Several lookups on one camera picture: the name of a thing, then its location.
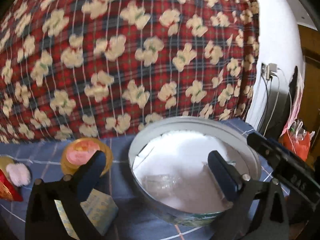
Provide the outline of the pink fluffy puff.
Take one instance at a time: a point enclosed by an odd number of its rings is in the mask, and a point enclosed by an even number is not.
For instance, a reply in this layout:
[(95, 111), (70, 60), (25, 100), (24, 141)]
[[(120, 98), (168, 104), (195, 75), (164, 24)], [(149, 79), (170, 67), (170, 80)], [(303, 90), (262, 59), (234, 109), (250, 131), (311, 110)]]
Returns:
[(6, 171), (16, 187), (27, 186), (31, 182), (30, 171), (23, 163), (8, 164)]

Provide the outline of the orange plastic bag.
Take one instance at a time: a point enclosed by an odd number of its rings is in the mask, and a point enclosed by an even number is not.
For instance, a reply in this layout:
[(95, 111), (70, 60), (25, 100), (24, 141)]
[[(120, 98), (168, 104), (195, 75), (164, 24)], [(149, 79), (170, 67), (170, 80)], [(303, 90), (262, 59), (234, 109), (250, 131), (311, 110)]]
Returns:
[(290, 135), (287, 131), (284, 133), (279, 142), (289, 151), (293, 152), (296, 156), (300, 157), (303, 161), (306, 161), (310, 151), (311, 139), (315, 135), (315, 132), (307, 132), (305, 137), (297, 139), (295, 136)]

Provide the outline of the white wall charger plug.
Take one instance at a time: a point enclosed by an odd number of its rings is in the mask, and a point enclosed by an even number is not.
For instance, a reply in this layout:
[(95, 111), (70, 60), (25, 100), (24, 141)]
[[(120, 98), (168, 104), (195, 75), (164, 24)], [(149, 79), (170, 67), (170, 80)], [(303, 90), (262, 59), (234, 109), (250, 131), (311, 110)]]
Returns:
[(269, 63), (269, 64), (267, 65), (267, 72), (268, 72), (269, 74), (271, 74), (271, 73), (275, 74), (275, 73), (277, 73), (277, 70), (278, 70), (277, 64), (275, 64), (275, 63)]

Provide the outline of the red plaid bear blanket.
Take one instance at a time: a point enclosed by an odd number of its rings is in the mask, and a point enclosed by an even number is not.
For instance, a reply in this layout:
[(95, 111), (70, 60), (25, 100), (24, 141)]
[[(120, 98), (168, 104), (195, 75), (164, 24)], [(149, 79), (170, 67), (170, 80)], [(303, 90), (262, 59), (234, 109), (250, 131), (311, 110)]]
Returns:
[(258, 0), (1, 0), (1, 142), (244, 119)]

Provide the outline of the gold lid round tin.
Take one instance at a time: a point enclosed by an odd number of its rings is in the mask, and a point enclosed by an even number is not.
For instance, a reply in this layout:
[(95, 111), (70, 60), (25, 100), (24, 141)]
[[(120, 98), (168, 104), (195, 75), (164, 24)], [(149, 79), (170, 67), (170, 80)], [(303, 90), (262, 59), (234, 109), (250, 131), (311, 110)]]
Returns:
[(70, 142), (62, 153), (61, 170), (64, 175), (73, 175), (81, 165), (86, 164), (96, 151), (102, 151), (106, 157), (106, 165), (101, 177), (112, 166), (113, 154), (111, 149), (96, 138), (80, 138)]

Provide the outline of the wall power socket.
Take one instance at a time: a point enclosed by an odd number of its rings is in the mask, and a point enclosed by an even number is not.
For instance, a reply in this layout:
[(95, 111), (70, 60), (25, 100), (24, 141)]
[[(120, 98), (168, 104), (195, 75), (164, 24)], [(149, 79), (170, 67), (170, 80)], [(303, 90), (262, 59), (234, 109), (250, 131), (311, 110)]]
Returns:
[(269, 64), (261, 64), (261, 77), (264, 78), (265, 81), (270, 80), (270, 65)]

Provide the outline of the pink patterned hanging cloth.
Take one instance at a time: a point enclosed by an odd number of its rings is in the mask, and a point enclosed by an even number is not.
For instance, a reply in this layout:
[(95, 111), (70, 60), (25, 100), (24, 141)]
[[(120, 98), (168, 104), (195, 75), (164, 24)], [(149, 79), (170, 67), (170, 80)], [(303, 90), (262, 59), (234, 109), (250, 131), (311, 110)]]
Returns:
[(298, 113), (300, 111), (304, 90), (304, 79), (297, 66), (295, 66), (295, 71), (293, 72), (288, 86), (290, 92), (289, 103), (291, 104), (289, 106), (290, 113), (281, 135), (284, 135), (290, 129), (294, 121), (298, 118)]

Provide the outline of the red gold satin pouch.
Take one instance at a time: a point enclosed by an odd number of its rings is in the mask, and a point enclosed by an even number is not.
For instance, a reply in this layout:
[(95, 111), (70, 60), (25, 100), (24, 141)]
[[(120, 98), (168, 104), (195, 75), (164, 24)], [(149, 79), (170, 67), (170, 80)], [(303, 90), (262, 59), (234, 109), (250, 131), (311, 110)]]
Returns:
[(1, 199), (10, 202), (22, 202), (23, 198), (21, 194), (15, 189), (15, 187), (8, 181), (4, 172), (0, 170), (0, 196)]

